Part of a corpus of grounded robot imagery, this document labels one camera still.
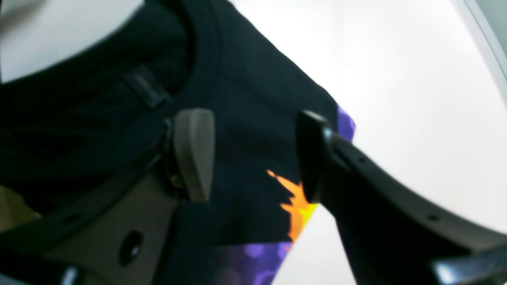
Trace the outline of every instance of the yellow graphic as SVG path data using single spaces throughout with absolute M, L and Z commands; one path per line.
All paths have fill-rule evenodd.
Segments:
M 293 242 L 296 242 L 317 208 L 317 204 L 310 204 L 306 201 L 302 183 L 295 184 L 286 178 L 276 175 L 271 170 L 268 170 L 268 174 L 276 178 L 280 184 L 293 194 L 293 197 L 291 197 L 292 204 L 281 204 L 281 207 L 291 214 L 291 231 L 288 235 Z

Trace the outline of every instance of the orange flame graphic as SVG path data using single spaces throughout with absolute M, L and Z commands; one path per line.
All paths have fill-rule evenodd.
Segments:
M 291 231 L 288 235 L 293 242 L 299 238 L 301 232 L 310 220 L 313 212 L 317 208 L 317 204 L 310 204 L 306 201 L 303 184 L 295 184 L 286 178 L 276 175 L 273 171 L 268 170 L 268 174 L 274 177 L 289 190 L 294 196 L 291 198 L 291 205 L 281 204 L 281 207 L 291 214 Z

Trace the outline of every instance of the clothing tag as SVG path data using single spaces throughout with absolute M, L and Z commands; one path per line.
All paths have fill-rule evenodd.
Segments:
M 125 75 L 125 80 L 150 109 L 155 109 L 162 102 L 171 100 L 171 96 L 146 65 L 129 71 Z

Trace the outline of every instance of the white background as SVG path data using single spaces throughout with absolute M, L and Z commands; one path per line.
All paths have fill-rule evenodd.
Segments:
M 461 0 L 233 3 L 351 114 L 357 147 L 424 197 L 507 233 L 507 85 Z M 322 207 L 274 282 L 289 284 L 354 284 Z

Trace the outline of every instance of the graphic print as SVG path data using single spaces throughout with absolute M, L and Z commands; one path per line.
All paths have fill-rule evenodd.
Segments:
M 355 133 L 352 118 L 338 106 L 338 130 L 345 139 L 352 141 Z M 291 214 L 291 229 L 287 235 L 292 242 L 241 244 L 219 248 L 215 259 L 219 270 L 213 285 L 271 285 L 293 244 L 309 222 L 317 204 L 306 201 L 301 183 L 297 184 L 278 176 L 271 170 L 267 175 L 276 179 L 292 197 L 290 204 L 281 204 Z

